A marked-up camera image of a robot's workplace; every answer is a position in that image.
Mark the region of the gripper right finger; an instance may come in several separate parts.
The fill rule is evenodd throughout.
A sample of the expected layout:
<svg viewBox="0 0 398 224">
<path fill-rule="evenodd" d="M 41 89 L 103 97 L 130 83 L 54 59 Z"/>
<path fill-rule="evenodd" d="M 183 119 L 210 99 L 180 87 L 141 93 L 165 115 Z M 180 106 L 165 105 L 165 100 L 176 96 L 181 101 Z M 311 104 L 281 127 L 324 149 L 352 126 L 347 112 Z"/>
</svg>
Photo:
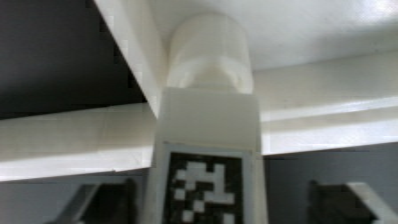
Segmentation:
<svg viewBox="0 0 398 224">
<path fill-rule="evenodd" d="M 393 210 L 364 182 L 309 182 L 308 224 L 398 224 Z"/>
</svg>

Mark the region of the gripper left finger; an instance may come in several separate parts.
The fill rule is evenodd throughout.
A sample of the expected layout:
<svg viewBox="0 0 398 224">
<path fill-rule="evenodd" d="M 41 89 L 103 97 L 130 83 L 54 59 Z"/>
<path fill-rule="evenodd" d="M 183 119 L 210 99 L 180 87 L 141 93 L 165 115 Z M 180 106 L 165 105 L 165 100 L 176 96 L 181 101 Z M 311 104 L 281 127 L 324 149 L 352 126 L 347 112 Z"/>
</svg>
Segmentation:
<svg viewBox="0 0 398 224">
<path fill-rule="evenodd" d="M 132 179 L 123 183 L 84 184 L 50 224 L 135 224 L 135 193 Z"/>
</svg>

